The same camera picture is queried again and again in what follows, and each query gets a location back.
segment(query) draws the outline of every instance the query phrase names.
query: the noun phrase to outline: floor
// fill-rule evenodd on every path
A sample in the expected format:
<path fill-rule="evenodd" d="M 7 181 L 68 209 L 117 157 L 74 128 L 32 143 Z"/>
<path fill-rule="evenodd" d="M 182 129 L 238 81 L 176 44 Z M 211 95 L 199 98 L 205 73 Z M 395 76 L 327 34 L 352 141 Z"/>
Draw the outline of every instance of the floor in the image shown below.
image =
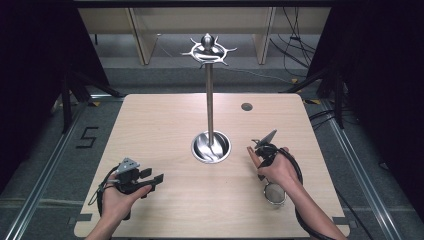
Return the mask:
<path fill-rule="evenodd" d="M 285 49 L 282 39 L 289 41 L 289 37 L 273 35 L 272 39 Z M 134 93 L 173 91 L 164 89 L 160 82 L 154 89 L 134 89 L 135 83 L 128 83 L 125 77 L 117 75 L 134 74 L 134 71 L 139 74 L 139 70 L 162 73 L 168 71 L 171 74 L 181 69 L 195 71 L 199 64 L 191 57 L 181 55 L 189 52 L 193 46 L 190 38 L 199 42 L 201 35 L 159 35 L 151 62 L 145 66 L 140 64 L 132 36 L 99 35 L 98 45 L 95 47 L 112 87 Z M 319 36 L 304 36 L 302 40 L 314 47 Z M 307 69 L 295 60 L 283 57 L 274 45 L 269 46 L 266 64 L 259 65 L 251 36 L 220 35 L 219 43 L 226 48 L 238 49 L 228 54 L 226 62 L 229 67 L 214 65 L 218 69 L 217 74 L 245 74 L 247 78 L 276 81 L 283 86 L 282 91 L 292 86 L 293 82 L 304 79 L 303 76 L 296 75 L 304 75 Z M 307 64 L 302 51 L 289 47 L 289 52 Z M 332 108 L 331 99 L 317 99 L 317 84 L 319 81 L 299 93 L 308 103 L 318 103 L 305 104 L 309 116 Z M 22 163 L 0 196 L 0 236 L 6 236 L 8 229 L 14 227 L 12 224 L 20 223 L 15 220 L 22 219 L 22 239 L 76 239 L 73 226 L 87 195 L 85 189 L 91 184 L 93 169 L 96 169 L 114 123 L 114 120 L 105 119 L 111 115 L 116 116 L 122 103 L 104 97 L 104 93 L 97 89 L 91 91 L 101 104 L 97 107 L 93 104 L 75 104 L 73 110 L 77 123 L 69 131 L 69 135 L 61 132 L 61 108 L 58 107 L 52 113 L 51 121 L 47 123 L 40 140 L 34 146 L 31 158 Z M 343 119 L 344 130 L 339 129 L 331 115 L 316 118 L 311 124 L 334 185 L 340 192 L 341 205 L 349 219 L 349 239 L 371 239 L 367 232 L 372 235 L 372 239 L 424 239 L 423 223 L 390 171 L 379 166 L 379 154 L 362 131 L 358 119 L 350 111 L 343 112 Z M 78 148 L 85 146 L 87 142 L 81 140 L 81 136 L 84 133 L 89 135 L 90 131 L 95 131 L 96 147 Z M 58 143 L 66 146 L 65 149 L 58 149 Z M 34 190 L 37 187 L 43 190 L 37 193 Z M 28 202 L 34 203 L 35 207 L 28 207 Z"/>

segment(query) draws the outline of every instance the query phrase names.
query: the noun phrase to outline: right hand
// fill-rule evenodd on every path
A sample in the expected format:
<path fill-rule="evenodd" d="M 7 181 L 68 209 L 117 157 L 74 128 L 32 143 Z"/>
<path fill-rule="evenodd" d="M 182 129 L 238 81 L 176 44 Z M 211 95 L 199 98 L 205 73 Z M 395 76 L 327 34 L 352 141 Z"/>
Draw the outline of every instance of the right hand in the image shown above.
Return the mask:
<path fill-rule="evenodd" d="M 259 168 L 258 174 L 264 175 L 270 182 L 280 185 L 286 191 L 294 183 L 299 183 L 293 165 L 281 153 L 277 153 L 270 166 Z"/>

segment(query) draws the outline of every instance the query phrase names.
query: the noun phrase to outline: hand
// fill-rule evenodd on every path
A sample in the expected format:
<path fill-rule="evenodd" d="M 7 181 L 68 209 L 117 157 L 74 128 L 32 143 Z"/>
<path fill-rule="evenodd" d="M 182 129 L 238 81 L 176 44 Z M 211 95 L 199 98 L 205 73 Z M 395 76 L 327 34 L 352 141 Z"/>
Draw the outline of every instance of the hand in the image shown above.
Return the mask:
<path fill-rule="evenodd" d="M 109 180 L 115 179 L 115 174 L 109 177 Z M 102 218 L 111 218 L 116 221 L 124 219 L 131 211 L 131 207 L 137 199 L 148 194 L 152 189 L 151 185 L 144 186 L 130 195 L 119 192 L 112 183 L 106 185 L 103 193 Z"/>
<path fill-rule="evenodd" d="M 294 183 L 300 183 L 293 165 L 281 153 L 277 153 L 271 166 L 259 168 L 258 174 L 264 175 L 269 181 L 280 185 L 285 191 L 289 191 Z"/>
<path fill-rule="evenodd" d="M 131 211 L 135 201 L 149 193 L 151 189 L 152 186 L 148 185 L 126 195 L 119 192 L 112 183 L 108 183 L 103 193 L 102 217 L 86 239 L 110 239 L 122 219 Z"/>

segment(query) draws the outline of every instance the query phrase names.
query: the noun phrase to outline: wooden table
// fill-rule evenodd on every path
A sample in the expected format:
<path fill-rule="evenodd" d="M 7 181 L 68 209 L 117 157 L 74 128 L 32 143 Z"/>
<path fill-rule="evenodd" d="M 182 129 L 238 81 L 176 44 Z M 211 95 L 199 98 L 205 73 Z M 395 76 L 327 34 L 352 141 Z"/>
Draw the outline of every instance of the wooden table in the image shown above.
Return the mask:
<path fill-rule="evenodd" d="M 251 111 L 241 108 L 253 106 Z M 205 94 L 129 95 L 125 98 L 81 214 L 75 234 L 86 236 L 99 220 L 92 194 L 123 158 L 165 174 L 164 182 L 137 201 L 115 237 L 293 238 L 308 234 L 299 226 L 288 199 L 276 207 L 263 195 L 263 182 L 249 158 L 251 139 L 277 129 L 272 143 L 288 146 L 303 172 L 304 186 L 331 217 L 344 217 L 327 167 L 300 97 L 296 94 L 214 94 L 215 131 L 232 149 L 217 164 L 198 161 L 192 140 L 207 130 Z M 345 235 L 347 225 L 338 225 Z"/>

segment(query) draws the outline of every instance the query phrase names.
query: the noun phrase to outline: metal pole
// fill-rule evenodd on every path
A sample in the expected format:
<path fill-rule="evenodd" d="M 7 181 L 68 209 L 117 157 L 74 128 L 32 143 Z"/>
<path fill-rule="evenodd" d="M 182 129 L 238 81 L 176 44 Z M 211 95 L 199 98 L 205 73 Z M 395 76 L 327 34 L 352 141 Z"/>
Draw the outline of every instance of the metal pole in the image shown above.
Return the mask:
<path fill-rule="evenodd" d="M 208 136 L 209 147 L 213 145 L 213 64 L 206 63 L 206 100 L 208 107 Z"/>

